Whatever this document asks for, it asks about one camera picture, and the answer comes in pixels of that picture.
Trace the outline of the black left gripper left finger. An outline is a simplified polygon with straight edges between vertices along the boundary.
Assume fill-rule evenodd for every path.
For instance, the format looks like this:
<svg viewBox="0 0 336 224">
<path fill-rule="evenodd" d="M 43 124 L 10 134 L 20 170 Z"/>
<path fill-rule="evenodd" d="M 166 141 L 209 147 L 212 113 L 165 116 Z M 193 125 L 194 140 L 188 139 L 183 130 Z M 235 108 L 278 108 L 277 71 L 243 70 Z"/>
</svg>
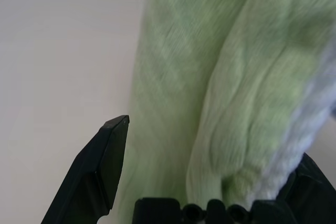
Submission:
<svg viewBox="0 0 336 224">
<path fill-rule="evenodd" d="M 113 207 L 123 167 L 129 116 L 104 123 L 78 153 L 43 223 L 97 223 Z"/>
</svg>

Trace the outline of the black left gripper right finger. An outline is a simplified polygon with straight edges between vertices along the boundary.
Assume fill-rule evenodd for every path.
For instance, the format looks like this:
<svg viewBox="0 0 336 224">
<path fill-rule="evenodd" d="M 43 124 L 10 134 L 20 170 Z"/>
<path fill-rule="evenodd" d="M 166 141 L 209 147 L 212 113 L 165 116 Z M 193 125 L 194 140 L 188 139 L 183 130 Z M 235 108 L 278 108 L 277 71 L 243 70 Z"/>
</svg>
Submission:
<svg viewBox="0 0 336 224">
<path fill-rule="evenodd" d="M 276 199 L 287 203 L 297 223 L 335 224 L 335 189 L 308 154 Z"/>
</svg>

